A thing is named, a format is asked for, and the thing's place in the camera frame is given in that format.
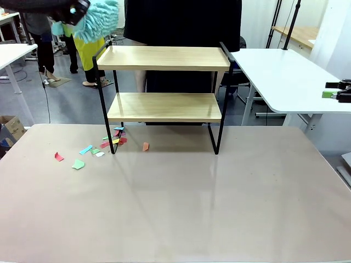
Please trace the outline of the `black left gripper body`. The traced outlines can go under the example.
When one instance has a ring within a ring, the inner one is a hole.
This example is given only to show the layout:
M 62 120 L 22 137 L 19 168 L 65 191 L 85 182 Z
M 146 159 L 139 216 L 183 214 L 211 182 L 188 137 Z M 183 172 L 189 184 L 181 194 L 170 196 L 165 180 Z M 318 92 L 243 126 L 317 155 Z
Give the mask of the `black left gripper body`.
M 82 11 L 78 8 L 60 9 L 56 15 L 56 21 L 68 25 L 76 25 L 82 19 Z

